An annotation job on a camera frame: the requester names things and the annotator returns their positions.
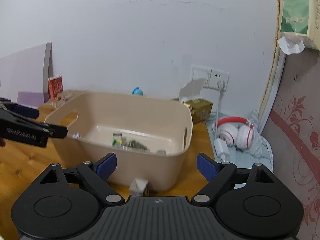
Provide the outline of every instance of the power plug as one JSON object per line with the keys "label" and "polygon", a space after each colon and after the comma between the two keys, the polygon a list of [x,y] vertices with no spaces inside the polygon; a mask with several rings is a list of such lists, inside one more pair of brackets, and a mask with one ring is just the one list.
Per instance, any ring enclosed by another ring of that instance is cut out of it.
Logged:
{"label": "power plug", "polygon": [[230,156],[230,152],[227,146],[227,143],[218,138],[213,142],[214,150],[216,155],[224,162],[226,160],[226,156]]}

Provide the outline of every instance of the red and white headphones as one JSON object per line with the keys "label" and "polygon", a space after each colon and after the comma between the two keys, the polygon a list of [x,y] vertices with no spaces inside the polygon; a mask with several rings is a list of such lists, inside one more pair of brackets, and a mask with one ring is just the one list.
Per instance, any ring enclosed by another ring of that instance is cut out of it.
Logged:
{"label": "red and white headphones", "polygon": [[[231,122],[244,123],[239,129],[231,124]],[[253,125],[243,117],[225,117],[218,120],[218,135],[219,138],[225,141],[228,147],[236,145],[240,150],[249,149],[253,143]]]}

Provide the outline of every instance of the wooden table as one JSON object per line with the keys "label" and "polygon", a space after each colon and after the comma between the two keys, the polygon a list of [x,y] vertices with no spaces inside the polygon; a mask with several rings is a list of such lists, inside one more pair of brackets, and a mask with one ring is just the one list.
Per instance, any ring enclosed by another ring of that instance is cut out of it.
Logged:
{"label": "wooden table", "polygon": [[[53,109],[50,106],[41,106],[39,110],[39,120],[43,121]],[[207,183],[196,168],[196,156],[200,152],[213,158],[211,142],[204,122],[193,126],[191,145],[186,153],[175,187],[167,192],[150,193],[150,195],[186,195],[191,199]],[[6,147],[0,148],[0,235],[5,240],[19,238],[11,221],[13,203],[50,163],[61,163],[64,167],[50,140],[46,148],[12,141],[7,141]],[[130,194],[128,187],[111,186],[125,199],[128,198]]]}

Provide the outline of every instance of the blue gripper pad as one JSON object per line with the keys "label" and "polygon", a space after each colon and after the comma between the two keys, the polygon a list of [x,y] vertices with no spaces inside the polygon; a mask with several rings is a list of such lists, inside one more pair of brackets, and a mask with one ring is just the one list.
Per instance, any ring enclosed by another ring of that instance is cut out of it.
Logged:
{"label": "blue gripper pad", "polygon": [[21,106],[21,105],[15,105],[15,107],[12,109],[13,112],[17,114],[21,114],[25,117],[36,119],[39,117],[40,112],[38,109]]}
{"label": "blue gripper pad", "polygon": [[207,181],[212,180],[217,174],[217,168],[209,161],[210,158],[204,154],[197,156],[197,169]]}
{"label": "blue gripper pad", "polygon": [[104,181],[116,170],[117,156],[114,153],[109,153],[102,159],[93,164],[93,171]]}

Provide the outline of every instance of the floral pattern fabric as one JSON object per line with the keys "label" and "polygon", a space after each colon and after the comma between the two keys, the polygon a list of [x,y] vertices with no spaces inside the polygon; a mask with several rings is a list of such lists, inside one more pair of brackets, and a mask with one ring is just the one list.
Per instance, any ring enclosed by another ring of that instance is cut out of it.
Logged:
{"label": "floral pattern fabric", "polygon": [[304,217],[298,238],[320,239],[320,52],[287,56],[262,135],[274,155],[275,175],[299,198]]}

